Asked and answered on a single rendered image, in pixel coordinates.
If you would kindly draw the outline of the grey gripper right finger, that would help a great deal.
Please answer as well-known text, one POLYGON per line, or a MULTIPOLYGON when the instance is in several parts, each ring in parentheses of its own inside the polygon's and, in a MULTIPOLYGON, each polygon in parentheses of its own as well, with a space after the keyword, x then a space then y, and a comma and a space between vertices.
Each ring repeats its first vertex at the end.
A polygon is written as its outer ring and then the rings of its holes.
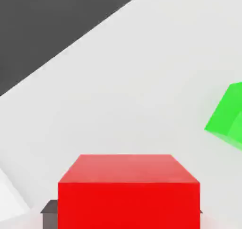
POLYGON ((200 229, 214 229, 214 219, 200 211, 200 229))

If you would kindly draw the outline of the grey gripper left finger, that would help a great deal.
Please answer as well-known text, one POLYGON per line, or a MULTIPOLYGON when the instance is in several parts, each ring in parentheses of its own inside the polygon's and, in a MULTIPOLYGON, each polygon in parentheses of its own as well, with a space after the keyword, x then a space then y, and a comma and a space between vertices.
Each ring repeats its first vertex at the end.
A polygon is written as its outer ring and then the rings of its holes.
POLYGON ((31 209, 0 168, 0 229, 57 229, 57 200, 31 209))

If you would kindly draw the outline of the small red cube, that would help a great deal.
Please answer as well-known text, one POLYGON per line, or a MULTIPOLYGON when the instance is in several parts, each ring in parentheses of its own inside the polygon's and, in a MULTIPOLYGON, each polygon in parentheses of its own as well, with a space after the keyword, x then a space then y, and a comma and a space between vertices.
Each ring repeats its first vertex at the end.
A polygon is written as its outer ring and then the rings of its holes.
POLYGON ((80 155, 57 215, 58 229, 200 229, 200 183, 171 155, 80 155))

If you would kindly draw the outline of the small green cube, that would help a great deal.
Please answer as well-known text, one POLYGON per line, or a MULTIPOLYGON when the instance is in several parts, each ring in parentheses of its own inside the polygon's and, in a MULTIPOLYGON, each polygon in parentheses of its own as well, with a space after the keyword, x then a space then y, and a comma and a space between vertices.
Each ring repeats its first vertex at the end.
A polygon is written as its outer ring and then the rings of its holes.
POLYGON ((204 129, 242 151, 242 82, 229 85, 204 129))

